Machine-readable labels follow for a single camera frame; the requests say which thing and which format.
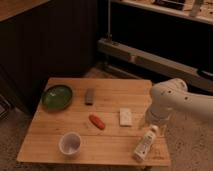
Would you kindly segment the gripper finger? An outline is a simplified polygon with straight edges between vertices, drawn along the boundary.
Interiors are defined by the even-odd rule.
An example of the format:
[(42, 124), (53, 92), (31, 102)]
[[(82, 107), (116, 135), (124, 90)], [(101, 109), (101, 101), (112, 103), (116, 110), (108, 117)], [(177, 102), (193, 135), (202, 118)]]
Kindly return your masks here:
[(148, 126), (149, 126), (148, 121), (144, 120), (144, 125), (143, 125), (143, 127), (145, 128), (145, 127), (148, 127)]

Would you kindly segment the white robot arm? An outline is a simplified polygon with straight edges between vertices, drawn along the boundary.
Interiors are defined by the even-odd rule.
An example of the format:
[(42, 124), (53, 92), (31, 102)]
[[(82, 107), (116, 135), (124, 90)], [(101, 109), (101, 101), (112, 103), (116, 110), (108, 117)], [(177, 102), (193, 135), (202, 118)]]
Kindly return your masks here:
[(213, 96), (190, 93), (186, 82), (180, 78), (154, 84), (150, 97), (151, 104), (145, 113), (147, 124), (165, 125), (173, 110), (213, 120)]

